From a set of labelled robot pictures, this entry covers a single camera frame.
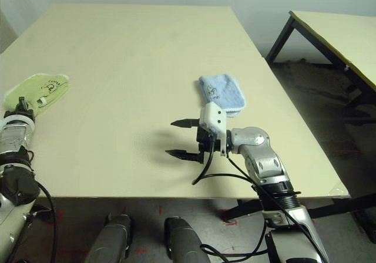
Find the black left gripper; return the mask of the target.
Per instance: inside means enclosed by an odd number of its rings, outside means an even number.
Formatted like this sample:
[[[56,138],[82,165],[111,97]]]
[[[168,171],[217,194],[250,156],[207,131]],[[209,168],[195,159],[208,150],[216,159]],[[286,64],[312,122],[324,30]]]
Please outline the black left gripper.
[[[23,115],[26,117],[34,117],[34,112],[32,109],[29,109],[28,103],[26,102],[24,97],[19,97],[19,102],[16,105],[14,114]]]

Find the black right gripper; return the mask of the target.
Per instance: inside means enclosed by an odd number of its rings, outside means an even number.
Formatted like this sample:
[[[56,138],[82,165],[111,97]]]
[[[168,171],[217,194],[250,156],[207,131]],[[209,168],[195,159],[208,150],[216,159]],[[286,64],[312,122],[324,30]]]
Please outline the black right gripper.
[[[194,161],[203,164],[204,153],[221,151],[220,137],[218,134],[209,132],[199,126],[199,119],[181,119],[171,122],[171,126],[192,128],[197,127],[196,141],[199,144],[199,153],[189,153],[186,150],[166,150],[165,152],[175,158],[187,161]]]

